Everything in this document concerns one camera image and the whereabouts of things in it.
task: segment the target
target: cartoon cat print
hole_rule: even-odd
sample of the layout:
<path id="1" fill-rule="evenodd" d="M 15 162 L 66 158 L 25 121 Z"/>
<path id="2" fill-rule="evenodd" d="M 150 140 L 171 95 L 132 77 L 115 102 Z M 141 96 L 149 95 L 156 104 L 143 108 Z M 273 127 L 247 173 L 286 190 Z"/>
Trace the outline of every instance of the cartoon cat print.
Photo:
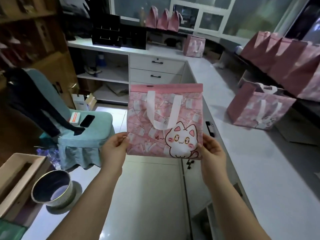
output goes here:
<path id="1" fill-rule="evenodd" d="M 179 121 L 165 137 L 165 142 L 170 147 L 170 155 L 177 158 L 196 158 L 198 135 L 194 124 L 184 127 Z"/>

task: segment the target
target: smartphone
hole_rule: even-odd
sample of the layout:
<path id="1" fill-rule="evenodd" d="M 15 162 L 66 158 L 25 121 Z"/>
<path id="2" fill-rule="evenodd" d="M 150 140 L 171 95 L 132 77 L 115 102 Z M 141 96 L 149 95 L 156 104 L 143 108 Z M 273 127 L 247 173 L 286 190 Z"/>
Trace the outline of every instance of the smartphone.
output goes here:
<path id="1" fill-rule="evenodd" d="M 85 127 L 88 128 L 89 125 L 92 123 L 92 121 L 94 120 L 95 116 L 94 115 L 87 115 L 84 120 L 81 122 L 80 126 L 81 127 Z"/>

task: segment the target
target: hand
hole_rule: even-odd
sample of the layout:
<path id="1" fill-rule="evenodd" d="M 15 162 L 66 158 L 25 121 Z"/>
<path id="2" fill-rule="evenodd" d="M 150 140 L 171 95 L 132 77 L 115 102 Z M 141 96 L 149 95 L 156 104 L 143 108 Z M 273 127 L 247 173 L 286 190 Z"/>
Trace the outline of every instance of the hand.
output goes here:
<path id="1" fill-rule="evenodd" d="M 209 189 L 222 181 L 228 181 L 227 158 L 221 145 L 213 137 L 203 134 L 203 146 L 198 144 L 202 155 L 201 172 Z"/>
<path id="2" fill-rule="evenodd" d="M 101 171 L 120 177 L 122 165 L 126 158 L 126 149 L 129 145 L 127 133 L 117 133 L 109 138 L 100 152 Z"/>

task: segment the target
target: cat ear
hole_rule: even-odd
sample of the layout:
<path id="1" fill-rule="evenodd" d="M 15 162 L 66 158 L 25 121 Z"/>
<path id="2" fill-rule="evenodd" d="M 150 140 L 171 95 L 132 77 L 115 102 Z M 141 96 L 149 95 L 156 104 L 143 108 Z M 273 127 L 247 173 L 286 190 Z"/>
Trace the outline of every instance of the cat ear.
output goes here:
<path id="1" fill-rule="evenodd" d="M 181 130 L 183 130 L 184 129 L 184 125 L 183 125 L 183 123 L 181 122 L 181 121 L 179 121 L 177 124 L 176 124 L 176 126 L 174 127 L 174 131 L 181 131 Z"/>
<path id="2" fill-rule="evenodd" d="M 194 124 L 190 125 L 186 130 L 189 132 L 191 136 L 197 137 L 197 129 Z"/>

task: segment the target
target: chair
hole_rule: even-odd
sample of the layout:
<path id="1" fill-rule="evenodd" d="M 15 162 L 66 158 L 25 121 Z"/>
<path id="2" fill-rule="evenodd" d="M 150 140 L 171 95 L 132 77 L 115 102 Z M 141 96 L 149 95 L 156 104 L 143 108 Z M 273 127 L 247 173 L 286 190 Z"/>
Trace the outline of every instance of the chair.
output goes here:
<path id="1" fill-rule="evenodd" d="M 90 126 L 82 134 L 74 135 L 72 130 L 66 129 L 48 113 L 44 112 L 60 131 L 58 136 L 54 137 L 53 140 L 58 144 L 61 168 L 67 170 L 77 164 L 83 168 L 88 168 L 90 164 L 100 167 L 99 148 L 115 133 L 112 126 L 112 115 L 107 112 L 69 109 L 52 84 L 41 72 L 36 69 L 25 69 L 25 71 L 41 94 L 66 121 L 69 121 L 72 112 L 81 113 L 80 123 L 87 115 L 95 116 Z"/>

